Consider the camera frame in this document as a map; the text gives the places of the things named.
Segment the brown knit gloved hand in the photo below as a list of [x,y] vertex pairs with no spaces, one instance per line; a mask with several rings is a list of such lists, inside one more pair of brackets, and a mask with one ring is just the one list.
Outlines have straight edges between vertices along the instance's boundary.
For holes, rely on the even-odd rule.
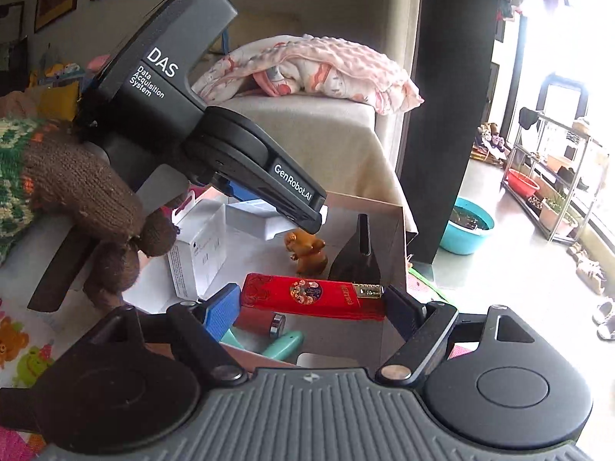
[[76,225],[34,289],[32,310],[58,310],[90,256],[94,263],[83,291],[95,307],[113,310],[139,277],[139,253],[160,257],[176,241],[178,229],[163,210],[146,212],[107,163],[53,125],[29,138],[21,183],[30,207],[63,213]]

